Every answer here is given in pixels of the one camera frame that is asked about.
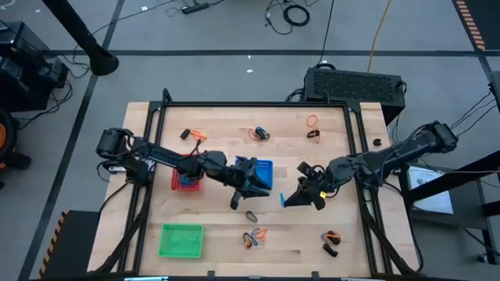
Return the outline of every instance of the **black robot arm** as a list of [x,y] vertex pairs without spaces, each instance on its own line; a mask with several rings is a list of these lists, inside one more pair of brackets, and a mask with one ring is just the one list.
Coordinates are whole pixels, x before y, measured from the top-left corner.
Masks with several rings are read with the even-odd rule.
[[381,186],[389,173],[426,153],[447,153],[456,148],[458,138],[446,124],[438,121],[420,126],[401,143],[377,152],[365,152],[336,158],[326,170],[317,170],[302,162],[297,168],[305,176],[298,178],[297,190],[284,202],[284,207],[310,205],[324,208],[324,198],[337,193],[340,186],[353,177],[372,187]]
[[112,128],[104,130],[96,152],[107,159],[103,162],[105,168],[111,165],[123,166],[127,172],[127,181],[138,185],[148,184],[150,180],[150,167],[146,160],[168,165],[193,180],[199,180],[206,174],[224,186],[236,189],[230,203],[233,210],[238,207],[241,197],[269,196],[271,188],[255,172],[256,158],[243,158],[237,165],[226,166],[226,155],[222,151],[199,153],[200,143],[199,140],[190,155],[182,156],[142,137],[134,137],[129,130]]

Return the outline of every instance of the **gray floor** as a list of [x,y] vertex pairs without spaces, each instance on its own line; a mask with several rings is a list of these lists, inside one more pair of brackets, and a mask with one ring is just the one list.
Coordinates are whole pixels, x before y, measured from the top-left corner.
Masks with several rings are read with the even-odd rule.
[[[71,1],[91,31],[107,24],[118,0]],[[160,0],[125,0],[120,16],[153,7]],[[169,18],[165,10],[181,7],[181,1],[119,21],[112,36],[112,50],[318,50],[321,49],[330,1],[313,7],[311,22],[289,36],[265,27],[267,0],[226,0],[188,16]],[[382,0],[337,0],[327,41],[329,50],[369,50],[384,11]],[[287,30],[279,9],[271,16],[276,27]],[[17,1],[5,10],[4,21],[24,21],[51,49],[71,50],[76,43],[40,0]],[[102,42],[106,28],[96,34]],[[469,38],[451,0],[394,0],[377,41],[378,50],[472,51]],[[366,71],[368,56],[327,56],[338,69]],[[283,101],[301,87],[308,67],[318,56],[211,55],[120,56],[119,69],[99,77],[77,139],[66,177],[55,203],[41,250],[32,271],[38,274],[41,259],[60,212],[67,209],[96,211],[106,184],[95,173],[99,159],[95,145],[103,129],[121,126],[129,101],[159,100],[168,87],[176,101]],[[488,58],[500,70],[500,58]],[[72,67],[76,73],[82,71]],[[473,103],[488,93],[488,79],[474,57],[375,57],[372,72],[400,75],[408,83],[406,109],[401,114],[399,138],[422,123],[439,119],[453,123]],[[27,171],[4,171],[0,179],[0,222],[9,231],[0,233],[0,270],[4,279],[16,279],[33,239],[55,173],[75,122],[90,75],[70,80],[74,96],[55,114],[44,116],[20,132],[19,149],[31,155]],[[456,168],[498,150],[498,111],[492,111],[464,134],[456,151],[431,155],[432,165]],[[465,129],[463,124],[458,131]],[[495,177],[486,181],[497,184]],[[485,187],[488,201],[500,199],[500,189]],[[500,222],[492,221],[495,229]],[[482,252],[460,229],[415,223],[429,276],[461,279],[493,279],[500,268],[475,262]]]

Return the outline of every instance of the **green basket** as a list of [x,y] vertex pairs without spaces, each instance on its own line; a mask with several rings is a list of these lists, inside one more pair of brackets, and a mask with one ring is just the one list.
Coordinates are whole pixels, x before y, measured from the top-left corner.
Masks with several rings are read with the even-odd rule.
[[166,258],[200,258],[202,245],[202,225],[164,224],[158,255]]

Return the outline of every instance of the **red plastic bin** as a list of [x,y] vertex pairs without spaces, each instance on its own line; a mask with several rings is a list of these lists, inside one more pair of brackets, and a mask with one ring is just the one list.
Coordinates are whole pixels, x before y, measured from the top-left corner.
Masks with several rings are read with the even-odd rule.
[[196,180],[193,184],[183,184],[180,181],[179,172],[177,170],[173,169],[172,183],[170,185],[170,188],[172,190],[177,190],[177,191],[199,191],[200,190],[200,181]]

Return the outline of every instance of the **white paper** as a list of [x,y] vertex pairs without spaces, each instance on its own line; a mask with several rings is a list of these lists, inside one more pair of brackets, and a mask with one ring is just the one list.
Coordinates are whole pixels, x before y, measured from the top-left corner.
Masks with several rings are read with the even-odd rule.
[[[431,180],[435,180],[443,174],[430,169],[410,166],[408,175],[410,189],[413,189]],[[430,212],[453,214],[452,200],[448,191],[416,201],[413,205]]]

